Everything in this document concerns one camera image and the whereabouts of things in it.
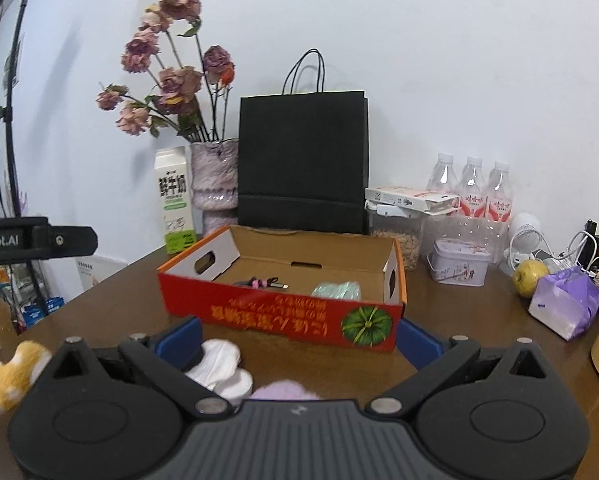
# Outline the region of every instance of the purple plastic bag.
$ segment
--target purple plastic bag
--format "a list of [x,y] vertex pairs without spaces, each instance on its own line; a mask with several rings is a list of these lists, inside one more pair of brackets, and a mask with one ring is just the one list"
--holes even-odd
[[581,267],[544,276],[529,314],[567,341],[588,330],[599,308],[599,288]]

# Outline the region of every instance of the plush toy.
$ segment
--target plush toy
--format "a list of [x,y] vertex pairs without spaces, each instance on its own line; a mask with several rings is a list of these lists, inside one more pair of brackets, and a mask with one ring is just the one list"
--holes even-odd
[[39,343],[23,341],[9,362],[0,361],[0,414],[20,403],[51,357],[51,352]]
[[295,381],[275,381],[268,386],[258,388],[251,396],[257,400],[320,400],[317,394],[307,392]]

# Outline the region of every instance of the plastic water bottle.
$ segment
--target plastic water bottle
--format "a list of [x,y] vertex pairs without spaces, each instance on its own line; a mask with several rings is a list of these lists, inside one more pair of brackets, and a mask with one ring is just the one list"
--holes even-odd
[[513,187],[508,175],[509,166],[505,162],[496,162],[495,169],[486,186],[486,218],[496,222],[506,222],[511,217],[513,207]]
[[453,160],[453,156],[448,153],[438,153],[437,164],[426,186],[428,191],[457,193],[457,177],[453,170]]
[[486,182],[482,176],[482,159],[469,156],[459,180],[458,215],[482,218],[486,211]]

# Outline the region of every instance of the black paper bag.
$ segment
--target black paper bag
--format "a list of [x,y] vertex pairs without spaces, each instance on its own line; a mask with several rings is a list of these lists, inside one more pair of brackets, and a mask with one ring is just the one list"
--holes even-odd
[[368,145],[363,91],[242,98],[240,224],[367,233]]

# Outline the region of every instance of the black tripod pole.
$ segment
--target black tripod pole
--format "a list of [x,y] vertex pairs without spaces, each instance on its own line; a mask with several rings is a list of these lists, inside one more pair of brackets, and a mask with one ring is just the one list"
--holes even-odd
[[[17,15],[16,30],[13,35],[13,45],[11,47],[11,55],[8,60],[8,73],[6,75],[6,107],[4,113],[4,126],[6,127],[6,166],[8,168],[8,184],[11,193],[11,203],[13,205],[13,213],[16,218],[22,216],[22,208],[19,201],[19,189],[17,187],[17,171],[16,171],[16,156],[13,149],[13,81],[16,76],[16,60],[19,50],[19,38],[22,31],[22,21],[28,0],[20,1],[19,14]],[[33,264],[29,260],[26,262],[26,270],[31,277],[33,290],[35,291],[35,300],[39,309],[46,316],[48,310],[46,308],[46,300],[42,295],[40,283],[37,280],[37,274],[33,269]]]

